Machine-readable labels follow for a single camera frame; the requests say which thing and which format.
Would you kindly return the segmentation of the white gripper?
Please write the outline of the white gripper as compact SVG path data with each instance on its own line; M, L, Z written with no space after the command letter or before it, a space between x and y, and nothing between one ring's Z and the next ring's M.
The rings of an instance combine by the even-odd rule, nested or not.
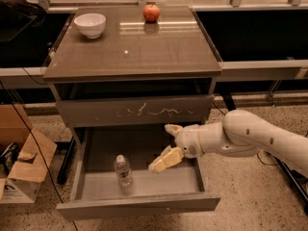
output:
M177 147L167 146L163 152L148 166L153 173L160 173L167 168L178 165L186 158L197 158L203 155L199 141L199 126L182 127L176 124L166 124L165 130L175 137Z

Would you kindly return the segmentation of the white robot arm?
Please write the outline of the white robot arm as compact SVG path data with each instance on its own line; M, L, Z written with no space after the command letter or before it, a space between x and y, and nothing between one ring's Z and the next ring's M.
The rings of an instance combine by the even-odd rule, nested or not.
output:
M148 167L159 173L206 153L227 157L250 157L260 150L308 177L308 139L274 126L245 110L227 113L222 122L180 126L167 124L166 131L174 137L175 145L167 146Z

